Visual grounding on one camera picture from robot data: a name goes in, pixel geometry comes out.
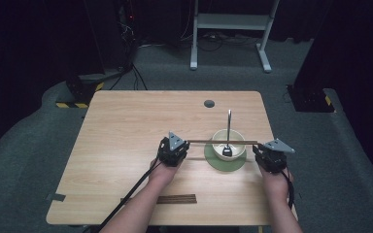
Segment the hand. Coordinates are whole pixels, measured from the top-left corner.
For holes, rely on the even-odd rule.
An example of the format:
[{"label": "hand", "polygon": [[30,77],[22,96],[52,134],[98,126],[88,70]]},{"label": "hand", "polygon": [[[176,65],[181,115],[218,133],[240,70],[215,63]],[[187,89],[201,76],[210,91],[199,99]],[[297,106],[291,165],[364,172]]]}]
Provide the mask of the hand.
[{"label": "hand", "polygon": [[181,161],[177,167],[168,167],[165,164],[161,163],[159,166],[157,166],[150,174],[148,183],[151,183],[153,185],[158,185],[160,187],[167,186],[172,180],[174,180],[175,174],[177,173],[178,169],[181,167],[181,164],[183,161]]},{"label": "hand", "polygon": [[[259,170],[262,174],[263,186],[265,194],[269,201],[283,201],[287,202],[288,197],[288,183],[286,178],[281,173],[269,173],[265,171],[261,166]],[[293,181],[293,176],[288,172],[287,168],[283,172],[288,175],[289,180]]]}]

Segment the gray carpet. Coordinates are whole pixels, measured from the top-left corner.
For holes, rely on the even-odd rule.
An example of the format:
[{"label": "gray carpet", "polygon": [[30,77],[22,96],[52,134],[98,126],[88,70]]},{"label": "gray carpet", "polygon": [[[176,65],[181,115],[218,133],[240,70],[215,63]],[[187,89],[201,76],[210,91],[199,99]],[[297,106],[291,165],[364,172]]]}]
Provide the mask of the gray carpet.
[{"label": "gray carpet", "polygon": [[[295,205],[304,231],[373,232],[373,166],[336,92],[325,90],[335,105],[333,114],[299,113],[290,103],[286,84],[295,80],[310,45],[269,42],[271,74],[263,73],[254,44],[200,50],[196,71],[189,70],[186,49],[140,48],[134,63],[151,90],[259,91],[274,136],[296,149],[288,156],[288,166],[295,175]],[[201,42],[200,46],[210,50],[216,45]],[[115,81],[107,81],[104,89]],[[114,89],[133,89],[134,81],[130,72]],[[0,140],[0,232],[83,231],[81,226],[46,223],[51,204],[47,195],[56,191],[86,113],[55,107],[63,86],[50,88],[42,108]],[[257,228],[240,227],[240,232]]]}]

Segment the white bowl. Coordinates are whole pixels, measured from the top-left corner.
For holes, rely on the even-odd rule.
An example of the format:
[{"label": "white bowl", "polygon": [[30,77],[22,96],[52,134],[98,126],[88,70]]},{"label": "white bowl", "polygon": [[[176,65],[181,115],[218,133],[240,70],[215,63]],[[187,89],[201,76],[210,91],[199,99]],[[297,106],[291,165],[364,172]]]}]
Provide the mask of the white bowl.
[{"label": "white bowl", "polygon": [[[217,133],[214,134],[212,140],[218,141],[218,140],[223,140],[226,141],[226,134],[227,130],[222,129],[218,131]],[[230,130],[229,131],[229,141],[244,141],[244,137],[238,133],[235,130]],[[215,154],[217,155],[218,158],[224,160],[224,161],[232,161],[237,159],[239,156],[241,156],[244,151],[245,151],[245,145],[233,145],[229,144],[229,147],[232,150],[232,156],[225,156],[222,155],[222,151],[225,148],[226,144],[213,144],[213,148],[215,151]]]}]

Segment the human arm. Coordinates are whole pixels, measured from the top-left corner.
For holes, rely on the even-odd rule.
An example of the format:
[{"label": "human arm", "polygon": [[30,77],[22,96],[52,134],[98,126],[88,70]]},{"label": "human arm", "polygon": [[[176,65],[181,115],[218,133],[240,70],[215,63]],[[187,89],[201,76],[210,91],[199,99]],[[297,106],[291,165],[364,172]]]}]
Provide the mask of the human arm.
[{"label": "human arm", "polygon": [[[288,183],[281,173],[269,173],[259,166],[262,174],[263,187],[266,197],[268,199],[268,206],[271,212],[272,231],[274,233],[281,232],[302,232],[295,216],[288,206]],[[284,170],[285,174],[289,174],[292,181],[292,174],[287,169]]]},{"label": "human arm", "polygon": [[159,194],[174,179],[178,167],[158,165],[149,175],[148,183],[102,229],[102,233],[145,233]]}]

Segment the white metal stand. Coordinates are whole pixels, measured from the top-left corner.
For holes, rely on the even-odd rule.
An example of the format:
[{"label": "white metal stand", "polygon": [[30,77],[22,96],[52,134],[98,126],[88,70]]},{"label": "white metal stand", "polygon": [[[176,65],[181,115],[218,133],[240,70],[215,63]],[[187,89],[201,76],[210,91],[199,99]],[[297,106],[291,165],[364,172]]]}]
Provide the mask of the white metal stand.
[{"label": "white metal stand", "polygon": [[225,14],[199,14],[198,0],[195,0],[195,12],[193,19],[193,39],[190,54],[190,69],[198,68],[198,49],[197,38],[198,28],[213,28],[213,29],[239,29],[239,30],[259,30],[264,31],[262,41],[256,44],[256,50],[262,62],[263,70],[266,73],[272,71],[268,58],[265,53],[266,42],[271,31],[272,23],[274,22],[275,13],[277,12],[280,0],[274,0],[271,12],[268,16],[255,15],[225,15]]}]

